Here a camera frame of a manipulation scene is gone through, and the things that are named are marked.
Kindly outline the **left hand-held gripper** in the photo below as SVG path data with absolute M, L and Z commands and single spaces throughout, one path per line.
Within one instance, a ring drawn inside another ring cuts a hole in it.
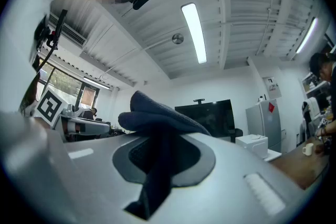
M 79 142 L 107 138 L 111 135 L 109 122 L 94 120 L 91 109 L 68 104 L 50 87 L 42 94 L 34 111 L 52 130 L 57 131 L 63 142 Z

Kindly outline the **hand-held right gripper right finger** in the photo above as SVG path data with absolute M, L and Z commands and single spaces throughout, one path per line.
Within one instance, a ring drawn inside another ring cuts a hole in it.
M 230 142 L 188 137 L 213 150 L 215 167 L 197 186 L 173 188 L 149 223 L 289 223 L 306 205 L 305 191 L 271 163 Z

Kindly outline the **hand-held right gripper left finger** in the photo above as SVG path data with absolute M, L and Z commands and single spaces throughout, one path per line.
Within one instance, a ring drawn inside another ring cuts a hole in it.
M 138 157 L 148 141 L 146 136 L 121 135 L 65 144 L 79 223 L 150 223 L 126 210 L 139 200 L 143 185 L 125 178 L 139 171 L 130 158 Z

